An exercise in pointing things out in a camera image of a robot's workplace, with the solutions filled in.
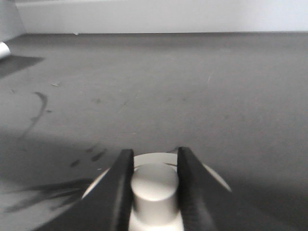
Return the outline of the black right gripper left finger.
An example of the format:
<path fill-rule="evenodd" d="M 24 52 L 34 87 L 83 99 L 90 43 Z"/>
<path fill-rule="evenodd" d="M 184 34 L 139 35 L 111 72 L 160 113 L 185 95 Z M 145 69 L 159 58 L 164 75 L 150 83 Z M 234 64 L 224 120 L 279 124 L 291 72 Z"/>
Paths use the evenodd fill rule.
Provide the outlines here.
<path fill-rule="evenodd" d="M 134 152 L 122 150 L 98 184 L 39 231 L 127 231 L 132 207 Z"/>

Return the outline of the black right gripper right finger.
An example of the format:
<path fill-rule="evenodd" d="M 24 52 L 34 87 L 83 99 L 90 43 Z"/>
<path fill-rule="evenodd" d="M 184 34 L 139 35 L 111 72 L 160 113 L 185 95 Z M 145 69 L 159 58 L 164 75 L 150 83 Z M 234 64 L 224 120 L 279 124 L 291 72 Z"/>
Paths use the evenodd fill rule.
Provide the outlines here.
<path fill-rule="evenodd" d="M 186 231 L 293 231 L 227 190 L 188 147 L 177 157 L 179 206 Z"/>

